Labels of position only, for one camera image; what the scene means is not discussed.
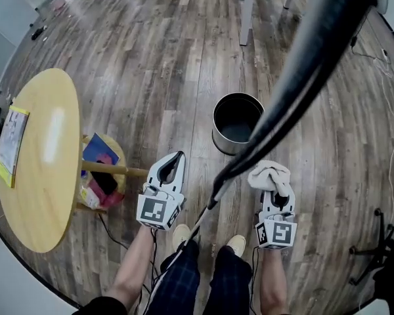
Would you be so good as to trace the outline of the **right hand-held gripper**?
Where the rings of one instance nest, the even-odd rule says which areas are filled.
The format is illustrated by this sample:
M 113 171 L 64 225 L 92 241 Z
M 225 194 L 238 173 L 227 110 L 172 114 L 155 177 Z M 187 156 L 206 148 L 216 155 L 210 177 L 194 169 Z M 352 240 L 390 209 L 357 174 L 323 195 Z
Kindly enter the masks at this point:
M 295 219 L 295 194 L 287 186 L 282 196 L 283 211 L 276 211 L 275 191 L 262 191 L 262 210 L 258 213 L 259 222 L 255 225 L 257 242 L 260 248 L 285 249 L 294 244 L 297 223 Z

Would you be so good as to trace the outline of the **white terry cloth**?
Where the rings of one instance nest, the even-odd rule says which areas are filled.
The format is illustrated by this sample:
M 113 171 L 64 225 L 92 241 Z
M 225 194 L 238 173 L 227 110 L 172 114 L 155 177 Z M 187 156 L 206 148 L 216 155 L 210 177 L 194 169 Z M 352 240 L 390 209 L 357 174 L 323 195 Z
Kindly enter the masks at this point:
M 277 192 L 281 197 L 290 196 L 290 170 L 270 160 L 261 160 L 248 175 L 252 188 Z

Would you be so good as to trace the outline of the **metal bucket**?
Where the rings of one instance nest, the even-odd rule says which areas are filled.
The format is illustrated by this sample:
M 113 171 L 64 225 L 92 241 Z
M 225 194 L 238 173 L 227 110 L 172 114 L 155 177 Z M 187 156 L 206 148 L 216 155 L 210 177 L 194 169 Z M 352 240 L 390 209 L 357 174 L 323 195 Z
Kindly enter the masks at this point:
M 234 156 L 249 142 L 263 115 L 263 105 L 246 93 L 231 93 L 222 97 L 213 109 L 212 140 L 216 148 Z

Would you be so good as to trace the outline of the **person's right forearm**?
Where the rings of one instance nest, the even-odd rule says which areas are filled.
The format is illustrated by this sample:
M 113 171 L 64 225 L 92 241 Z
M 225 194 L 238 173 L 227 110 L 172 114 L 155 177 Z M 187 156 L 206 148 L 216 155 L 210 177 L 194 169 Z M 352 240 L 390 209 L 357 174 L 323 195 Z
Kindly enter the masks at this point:
M 278 249 L 263 250 L 259 294 L 262 315 L 289 315 L 286 275 Z

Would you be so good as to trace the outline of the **person's left forearm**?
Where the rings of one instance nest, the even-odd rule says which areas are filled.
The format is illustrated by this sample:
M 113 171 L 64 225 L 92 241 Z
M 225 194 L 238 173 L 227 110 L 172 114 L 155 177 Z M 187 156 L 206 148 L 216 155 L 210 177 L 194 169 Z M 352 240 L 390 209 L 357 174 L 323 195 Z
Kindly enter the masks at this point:
M 131 309 L 142 289 L 154 248 L 151 229 L 141 226 L 127 250 L 114 283 L 106 296 L 117 299 L 127 311 Z

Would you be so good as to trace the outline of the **person's right shoe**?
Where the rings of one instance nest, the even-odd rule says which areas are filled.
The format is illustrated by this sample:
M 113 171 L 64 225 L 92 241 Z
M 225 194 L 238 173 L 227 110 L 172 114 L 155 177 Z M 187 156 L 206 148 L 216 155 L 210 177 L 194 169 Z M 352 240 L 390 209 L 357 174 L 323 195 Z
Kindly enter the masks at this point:
M 227 246 L 233 250 L 237 257 L 241 257 L 246 248 L 246 239 L 244 236 L 237 234 L 227 242 Z

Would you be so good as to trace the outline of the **person's left shoe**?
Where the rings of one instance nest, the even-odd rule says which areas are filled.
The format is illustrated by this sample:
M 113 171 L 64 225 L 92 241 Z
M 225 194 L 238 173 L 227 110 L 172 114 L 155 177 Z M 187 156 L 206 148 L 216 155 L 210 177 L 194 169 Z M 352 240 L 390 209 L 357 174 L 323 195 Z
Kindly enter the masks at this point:
M 179 224 L 173 231 L 172 244 L 174 251 L 177 251 L 179 246 L 187 241 L 191 235 L 190 228 L 186 224 Z

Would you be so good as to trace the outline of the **black phone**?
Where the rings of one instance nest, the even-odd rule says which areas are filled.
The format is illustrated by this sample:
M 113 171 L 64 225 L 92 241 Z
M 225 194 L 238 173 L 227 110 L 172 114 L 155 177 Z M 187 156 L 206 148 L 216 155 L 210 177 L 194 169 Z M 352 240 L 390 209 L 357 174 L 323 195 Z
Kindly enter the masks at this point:
M 92 179 L 89 182 L 89 187 L 98 194 L 106 196 L 112 194 L 118 187 L 117 181 L 110 173 L 101 173 L 92 171 Z

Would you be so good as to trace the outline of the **blue book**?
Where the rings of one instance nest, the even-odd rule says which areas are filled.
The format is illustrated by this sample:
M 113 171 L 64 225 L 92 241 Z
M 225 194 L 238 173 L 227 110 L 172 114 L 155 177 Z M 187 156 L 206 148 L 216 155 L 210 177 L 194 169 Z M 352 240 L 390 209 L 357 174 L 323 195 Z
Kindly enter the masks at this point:
M 120 160 L 119 155 L 98 134 L 83 138 L 83 160 L 116 165 Z

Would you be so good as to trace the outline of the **person's right leg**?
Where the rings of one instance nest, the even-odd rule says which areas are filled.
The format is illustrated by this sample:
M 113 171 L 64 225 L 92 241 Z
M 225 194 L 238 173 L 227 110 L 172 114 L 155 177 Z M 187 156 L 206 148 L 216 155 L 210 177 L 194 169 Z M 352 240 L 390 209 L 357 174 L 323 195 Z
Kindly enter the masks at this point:
M 250 265 L 224 245 L 215 260 L 211 291 L 203 315 L 249 315 Z

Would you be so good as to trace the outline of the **person's leg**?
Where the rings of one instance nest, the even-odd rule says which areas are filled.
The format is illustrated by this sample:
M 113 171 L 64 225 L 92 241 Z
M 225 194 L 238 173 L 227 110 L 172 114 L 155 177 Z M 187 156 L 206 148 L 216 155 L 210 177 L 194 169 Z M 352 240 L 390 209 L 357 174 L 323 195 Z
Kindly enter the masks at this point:
M 146 315 L 193 315 L 196 293 L 200 285 L 198 244 L 191 240 L 174 261 L 177 252 L 160 266 L 165 273 Z
M 215 260 L 211 291 L 203 315 L 249 315 L 250 265 L 224 245 Z

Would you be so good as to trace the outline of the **person's left leg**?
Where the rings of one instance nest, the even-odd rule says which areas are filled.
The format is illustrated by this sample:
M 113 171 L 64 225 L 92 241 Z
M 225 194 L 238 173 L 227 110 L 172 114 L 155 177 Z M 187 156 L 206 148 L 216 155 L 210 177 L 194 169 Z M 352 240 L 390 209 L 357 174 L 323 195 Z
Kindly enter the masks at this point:
M 177 252 L 160 266 L 165 273 L 146 315 L 193 315 L 196 293 L 200 285 L 198 244 L 191 240 L 174 261 Z

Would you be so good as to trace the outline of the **round yellow wooden table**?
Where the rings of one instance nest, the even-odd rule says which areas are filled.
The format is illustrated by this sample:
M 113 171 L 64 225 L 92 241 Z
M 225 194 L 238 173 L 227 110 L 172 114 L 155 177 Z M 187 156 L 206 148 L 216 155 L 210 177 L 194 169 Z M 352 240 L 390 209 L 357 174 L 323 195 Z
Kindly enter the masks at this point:
M 33 252 L 47 253 L 59 245 L 70 227 L 79 205 L 82 170 L 138 177 L 146 176 L 148 170 L 83 161 L 81 108 L 72 79 L 61 69 L 37 74 L 13 104 L 30 114 L 14 187 L 0 177 L 0 201 L 20 242 Z

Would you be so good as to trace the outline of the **person's black shirt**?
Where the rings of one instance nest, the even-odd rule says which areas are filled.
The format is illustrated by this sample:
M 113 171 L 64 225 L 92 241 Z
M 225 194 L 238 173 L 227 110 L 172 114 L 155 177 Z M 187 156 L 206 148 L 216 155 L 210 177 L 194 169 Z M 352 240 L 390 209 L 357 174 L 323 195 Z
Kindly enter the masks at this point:
M 72 315 L 128 315 L 123 303 L 113 297 L 101 296 L 75 311 Z

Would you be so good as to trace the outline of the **small black floor device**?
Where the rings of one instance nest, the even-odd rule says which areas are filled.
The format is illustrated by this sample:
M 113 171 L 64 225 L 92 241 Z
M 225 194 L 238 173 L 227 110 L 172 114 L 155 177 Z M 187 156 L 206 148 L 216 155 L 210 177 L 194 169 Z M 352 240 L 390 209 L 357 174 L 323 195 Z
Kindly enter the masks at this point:
M 36 29 L 31 35 L 31 40 L 35 41 L 46 29 L 47 29 L 46 25 Z

